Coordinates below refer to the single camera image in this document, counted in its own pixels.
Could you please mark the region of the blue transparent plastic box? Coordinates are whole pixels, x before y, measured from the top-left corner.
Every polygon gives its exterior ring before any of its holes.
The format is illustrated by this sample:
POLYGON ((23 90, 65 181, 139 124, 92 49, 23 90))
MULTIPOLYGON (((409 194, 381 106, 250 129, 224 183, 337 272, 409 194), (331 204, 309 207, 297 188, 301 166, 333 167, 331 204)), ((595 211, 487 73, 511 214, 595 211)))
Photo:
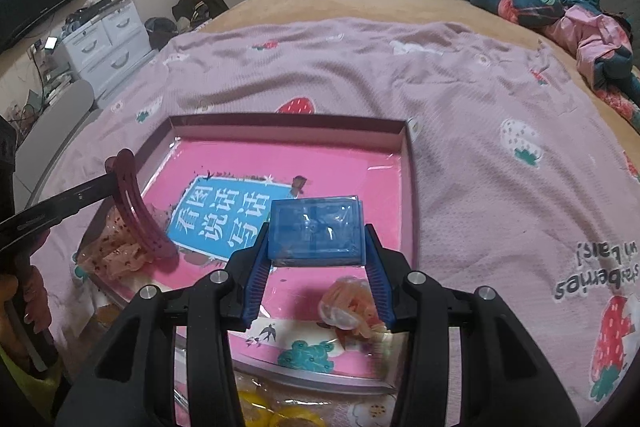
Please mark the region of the blue transparent plastic box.
POLYGON ((275 267, 361 267, 366 263, 362 202, 357 196, 274 200, 268 255, 275 267))

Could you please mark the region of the dark pink hair claw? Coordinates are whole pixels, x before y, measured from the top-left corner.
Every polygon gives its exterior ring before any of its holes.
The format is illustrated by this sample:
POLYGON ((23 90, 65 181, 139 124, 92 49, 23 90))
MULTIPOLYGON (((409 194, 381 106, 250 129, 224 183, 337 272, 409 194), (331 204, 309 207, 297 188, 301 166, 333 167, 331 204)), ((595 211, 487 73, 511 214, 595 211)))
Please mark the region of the dark pink hair claw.
POLYGON ((105 161, 111 196, 132 237, 154 258, 165 260, 178 255, 177 247, 146 207, 137 179, 134 153, 123 148, 105 161))

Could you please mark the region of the pink shallow cardboard box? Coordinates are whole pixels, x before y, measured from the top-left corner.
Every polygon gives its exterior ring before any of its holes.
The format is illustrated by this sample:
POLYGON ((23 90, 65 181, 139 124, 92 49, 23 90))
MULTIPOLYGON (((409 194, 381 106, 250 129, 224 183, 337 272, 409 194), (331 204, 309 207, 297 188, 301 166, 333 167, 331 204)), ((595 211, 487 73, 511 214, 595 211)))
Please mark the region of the pink shallow cardboard box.
POLYGON ((81 241, 80 273, 117 306, 223 268, 265 234, 271 271, 258 315, 229 339, 242 372, 345 395, 394 389, 404 340, 363 290, 364 232, 416 254, 416 195, 405 121, 285 112, 171 117, 136 156, 144 201, 178 254, 126 272, 98 242, 104 202, 81 241))

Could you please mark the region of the yellow item in plastic bag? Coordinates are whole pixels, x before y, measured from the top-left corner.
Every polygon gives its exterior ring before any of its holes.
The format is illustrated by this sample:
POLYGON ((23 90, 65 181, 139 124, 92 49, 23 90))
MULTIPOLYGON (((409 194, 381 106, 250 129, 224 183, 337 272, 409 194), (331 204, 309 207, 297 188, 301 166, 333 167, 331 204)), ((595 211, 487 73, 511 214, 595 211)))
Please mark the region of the yellow item in plastic bag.
POLYGON ((337 396, 234 374, 245 426, 348 426, 337 396))

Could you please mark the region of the pink strawberry print blanket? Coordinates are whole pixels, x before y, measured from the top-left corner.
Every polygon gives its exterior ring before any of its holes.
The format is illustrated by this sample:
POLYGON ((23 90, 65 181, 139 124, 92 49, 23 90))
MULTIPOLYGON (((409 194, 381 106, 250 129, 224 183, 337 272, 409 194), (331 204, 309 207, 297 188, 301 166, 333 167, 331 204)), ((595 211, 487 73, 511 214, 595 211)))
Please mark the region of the pink strawberry print blanket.
POLYGON ((167 117, 300 114, 303 101, 413 125, 419 267, 495 287, 592 421, 639 348, 639 180, 548 46, 353 18, 194 32, 78 134, 43 195, 96 176, 167 117))

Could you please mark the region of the white drawer cabinet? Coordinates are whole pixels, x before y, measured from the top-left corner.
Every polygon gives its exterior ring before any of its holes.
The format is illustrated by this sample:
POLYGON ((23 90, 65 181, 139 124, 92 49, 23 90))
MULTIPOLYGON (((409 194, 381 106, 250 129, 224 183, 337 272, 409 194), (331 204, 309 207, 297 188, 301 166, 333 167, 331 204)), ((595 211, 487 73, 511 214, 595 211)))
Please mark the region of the white drawer cabinet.
POLYGON ((153 56, 134 0, 114 0, 56 44, 53 60, 87 81, 94 99, 108 98, 153 56))

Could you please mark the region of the black bag on floor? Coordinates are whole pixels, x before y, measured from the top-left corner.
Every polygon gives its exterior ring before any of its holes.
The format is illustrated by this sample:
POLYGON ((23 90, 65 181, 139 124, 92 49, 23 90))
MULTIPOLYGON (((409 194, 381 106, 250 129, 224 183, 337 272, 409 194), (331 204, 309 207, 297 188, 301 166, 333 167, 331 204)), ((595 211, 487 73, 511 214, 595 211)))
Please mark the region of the black bag on floor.
POLYGON ((224 0, 179 0, 171 8, 171 18, 151 17, 144 23, 150 46, 159 51, 172 38, 194 31, 228 9, 224 0))

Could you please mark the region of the dark floral crumpled quilt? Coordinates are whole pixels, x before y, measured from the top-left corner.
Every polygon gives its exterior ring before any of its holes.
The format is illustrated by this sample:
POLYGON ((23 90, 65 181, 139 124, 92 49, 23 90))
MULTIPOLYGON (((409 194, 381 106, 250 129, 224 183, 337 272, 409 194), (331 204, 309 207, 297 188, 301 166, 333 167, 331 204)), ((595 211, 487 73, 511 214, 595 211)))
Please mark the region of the dark floral crumpled quilt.
POLYGON ((589 89, 639 127, 639 78, 626 17, 603 11, 600 0, 466 1, 552 40, 574 57, 589 89))

